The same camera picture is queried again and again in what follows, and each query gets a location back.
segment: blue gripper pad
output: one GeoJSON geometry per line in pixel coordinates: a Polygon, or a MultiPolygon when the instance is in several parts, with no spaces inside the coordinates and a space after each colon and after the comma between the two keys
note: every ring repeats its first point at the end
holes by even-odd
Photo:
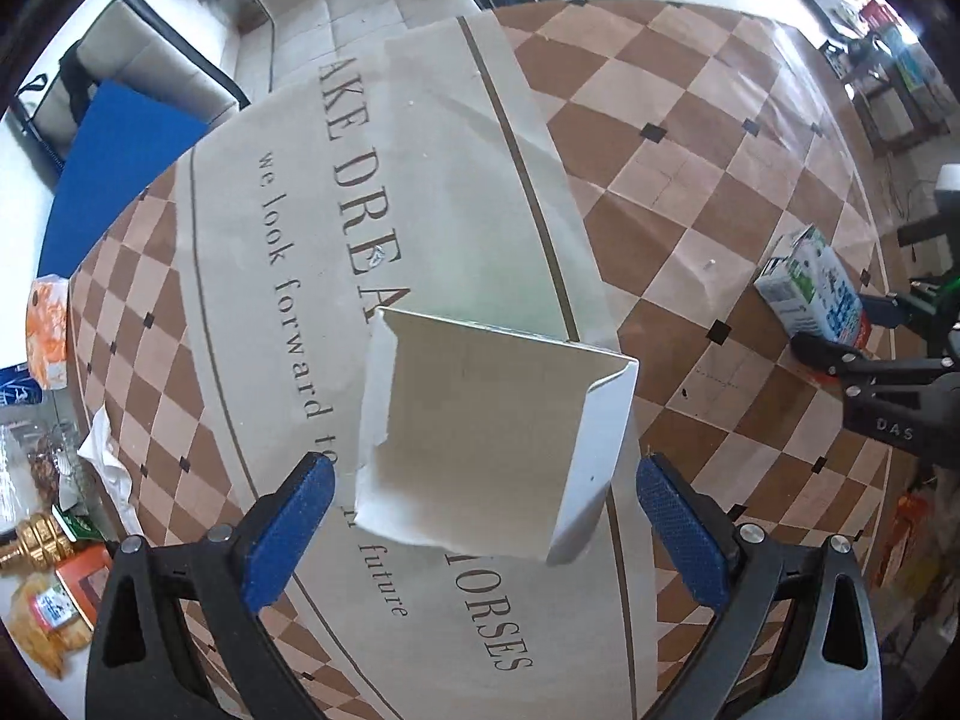
{"type": "Polygon", "coordinates": [[[306,545],[330,508],[335,487],[333,463],[325,455],[318,456],[313,469],[251,549],[241,592],[252,613],[258,613],[280,598],[306,545]]]}
{"type": "Polygon", "coordinates": [[[683,496],[650,458],[637,466],[637,500],[694,600],[720,613],[730,601],[727,562],[683,496]]]}

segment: green packet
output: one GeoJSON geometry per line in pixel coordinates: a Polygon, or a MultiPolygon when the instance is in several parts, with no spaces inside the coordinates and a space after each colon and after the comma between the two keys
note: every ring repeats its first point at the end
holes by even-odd
{"type": "Polygon", "coordinates": [[[97,526],[90,521],[90,518],[84,517],[83,514],[63,512],[56,504],[54,504],[52,514],[56,523],[61,527],[61,531],[64,531],[66,538],[69,538],[73,543],[77,541],[107,541],[104,535],[97,530],[97,526]]]}

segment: gold object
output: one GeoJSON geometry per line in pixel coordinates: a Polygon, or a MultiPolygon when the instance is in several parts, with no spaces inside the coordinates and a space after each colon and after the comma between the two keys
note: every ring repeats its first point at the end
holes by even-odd
{"type": "Polygon", "coordinates": [[[73,544],[51,514],[31,514],[16,526],[16,541],[0,547],[0,572],[44,571],[74,554],[73,544]]]}

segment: brown and beige checkered pattern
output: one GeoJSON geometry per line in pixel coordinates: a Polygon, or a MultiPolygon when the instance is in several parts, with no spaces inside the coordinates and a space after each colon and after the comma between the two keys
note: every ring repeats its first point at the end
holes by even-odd
{"type": "MultiPolygon", "coordinates": [[[[71,385],[89,419],[106,405],[133,503],[153,545],[196,541],[242,512],[232,496],[193,367],[179,274],[174,268],[174,167],[114,221],[71,279],[71,385]]],[[[239,702],[197,604],[187,626],[208,675],[239,702]]],[[[330,665],[283,595],[260,613],[277,649],[331,720],[380,720],[330,665]]]]}
{"type": "MultiPolygon", "coordinates": [[[[869,549],[888,453],[841,429],[837,392],[792,360],[750,286],[774,237],[814,223],[851,278],[885,290],[870,208],[795,30],[660,1],[497,11],[570,178],[619,328],[642,362],[642,448],[664,452],[738,522],[783,541],[830,533],[869,549]]],[[[155,544],[198,538],[241,514],[193,368],[170,170],[121,215],[72,280],[76,396],[107,404],[137,510],[155,544]]],[[[889,333],[868,349],[889,357],[889,333]]],[[[659,689],[710,613],[656,546],[659,689]]],[[[188,610],[214,679],[222,662],[188,610]]],[[[765,665],[770,616],[744,677],[765,665]]],[[[281,602],[264,624],[331,718],[376,718],[281,602]]]]}
{"type": "MultiPolygon", "coordinates": [[[[642,448],[737,522],[790,543],[844,533],[862,562],[887,449],[841,429],[838,392],[792,360],[749,286],[774,237],[813,223],[854,284],[884,290],[853,159],[793,50],[803,36],[662,1],[496,15],[568,172],[621,347],[641,360],[642,448]]],[[[868,349],[889,358],[889,331],[868,349]]],[[[659,544],[655,562],[663,690],[712,613],[659,544]]],[[[784,615],[771,613],[744,677],[765,666],[784,615]]]]}

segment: metal bolt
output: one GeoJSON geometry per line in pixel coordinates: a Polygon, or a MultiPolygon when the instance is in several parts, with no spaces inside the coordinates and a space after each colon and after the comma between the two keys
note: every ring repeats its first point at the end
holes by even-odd
{"type": "Polygon", "coordinates": [[[740,527],[740,537],[748,543],[758,544],[760,541],[763,541],[766,536],[766,533],[763,533],[763,528],[752,522],[748,522],[746,525],[741,525],[740,527]]]}
{"type": "Polygon", "coordinates": [[[850,542],[847,541],[846,536],[840,536],[838,533],[836,536],[830,537],[830,549],[833,549],[836,552],[840,552],[846,555],[847,552],[851,551],[850,542]]]}
{"type": "Polygon", "coordinates": [[[123,539],[123,543],[120,544],[120,551],[125,555],[133,555],[134,552],[140,551],[142,544],[143,539],[140,536],[127,536],[123,539]]]}
{"type": "Polygon", "coordinates": [[[214,525],[206,532],[206,537],[208,540],[217,544],[227,541],[231,536],[233,536],[233,528],[227,525],[226,522],[221,522],[219,525],[214,525]]]}

